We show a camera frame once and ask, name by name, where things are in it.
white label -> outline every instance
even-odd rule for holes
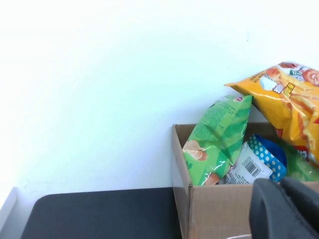
[[[269,178],[273,171],[263,164],[245,142],[234,166],[219,184],[253,183],[257,178]]]

black object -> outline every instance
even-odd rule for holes
[[[181,239],[172,188],[49,195],[21,239]]]
[[[253,239],[318,239],[319,194],[296,179],[256,179],[249,223]]]

green snack package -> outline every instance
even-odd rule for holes
[[[319,181],[319,169],[311,166],[294,147],[281,138],[278,137],[276,141],[287,157],[287,176],[300,181]]]
[[[193,185],[213,185],[234,165],[247,127],[252,96],[225,96],[196,125],[183,147]]]

open cardboard box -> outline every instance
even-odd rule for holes
[[[193,186],[182,147],[194,124],[175,124],[172,131],[172,182],[183,239],[227,239],[250,234],[252,184]],[[244,141],[257,133],[272,139],[269,123],[249,123]],[[305,182],[319,192],[319,182]]]

black tabletop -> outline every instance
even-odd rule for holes
[[[172,188],[49,195],[21,239],[181,239]]]

